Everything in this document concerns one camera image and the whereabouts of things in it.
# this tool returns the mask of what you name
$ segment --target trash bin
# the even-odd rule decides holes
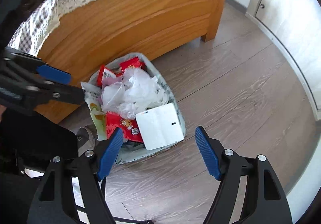
[[[173,103],[179,118],[179,123],[182,129],[182,133],[185,136],[186,134],[186,128],[185,128],[185,121],[183,119],[183,116],[179,110],[178,104],[176,102],[176,99],[174,97],[173,92],[171,91],[170,87],[167,85],[166,81],[164,80],[164,78],[162,77],[162,75],[160,74],[160,72],[155,68],[155,66],[147,59],[146,56],[144,56],[142,53],[129,53],[123,57],[117,58],[114,61],[110,62],[109,64],[107,64],[105,67],[113,70],[113,69],[117,69],[119,67],[119,64],[130,60],[134,57],[138,57],[140,61],[142,61],[143,63],[145,63],[145,71],[150,75],[150,77],[154,77],[156,76],[158,78],[158,84],[160,84],[162,86],[162,88],[165,90],[165,92],[168,94],[169,96],[169,101],[168,103]],[[90,80],[89,80],[89,84],[97,86],[97,77],[98,77],[99,71],[95,72]],[[92,118],[93,116],[95,116],[93,118],[94,124],[96,126],[97,129],[97,134],[98,134],[98,140],[104,140],[107,139],[106,136],[106,131],[104,131],[105,129],[105,120],[102,119],[103,114],[102,113],[96,113],[94,115],[91,115]],[[146,150],[146,148],[144,147],[144,145],[141,145],[141,147],[139,147],[139,145],[137,146],[137,148],[135,149],[128,149],[125,145],[122,146],[122,148],[119,151],[118,157],[115,161],[115,164],[124,164],[127,162],[132,162],[132,161],[136,161],[148,156],[152,156],[160,151],[164,151],[167,150],[169,148],[171,148],[173,145],[175,145],[176,143],[173,143],[171,145],[165,146],[165,147],[160,147],[157,149],[153,149],[153,150]]]

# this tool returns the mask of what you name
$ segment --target black pants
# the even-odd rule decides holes
[[[0,123],[0,141],[3,152],[16,150],[24,164],[35,169],[45,170],[55,156],[64,159],[78,156],[75,134],[37,112],[29,117],[7,109]],[[27,176],[0,173],[1,223],[26,223],[38,184],[39,180]]]
[[[5,146],[17,150],[20,155],[39,160],[78,156],[75,134],[37,112],[26,116],[7,109],[0,123],[0,138]]]

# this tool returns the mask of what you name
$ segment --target metal screw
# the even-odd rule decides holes
[[[54,97],[54,98],[59,98],[59,97],[60,97],[60,93],[54,92],[54,93],[52,94],[52,97]]]
[[[231,149],[226,149],[224,152],[227,156],[232,156],[234,154],[234,152]]]
[[[39,90],[40,90],[40,89],[39,89],[38,87],[36,87],[36,86],[27,86],[26,88],[27,88],[27,90],[30,90],[30,91],[39,91]]]
[[[88,151],[85,152],[85,156],[86,157],[91,157],[93,155],[94,155],[94,152],[92,150],[88,150]]]
[[[59,162],[60,161],[60,157],[59,156],[56,156],[52,159],[53,162]]]
[[[264,155],[259,155],[259,160],[260,161],[265,161],[266,160],[266,157]]]

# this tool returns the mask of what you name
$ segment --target shoe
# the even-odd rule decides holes
[[[95,138],[92,131],[87,127],[80,127],[77,134],[78,157],[87,150],[95,148]]]

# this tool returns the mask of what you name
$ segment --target wooden bed frame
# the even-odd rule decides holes
[[[60,19],[38,57],[80,86],[113,59],[141,52],[150,60],[197,37],[215,37],[225,0],[97,0]],[[54,123],[78,106],[51,101],[37,111]]]

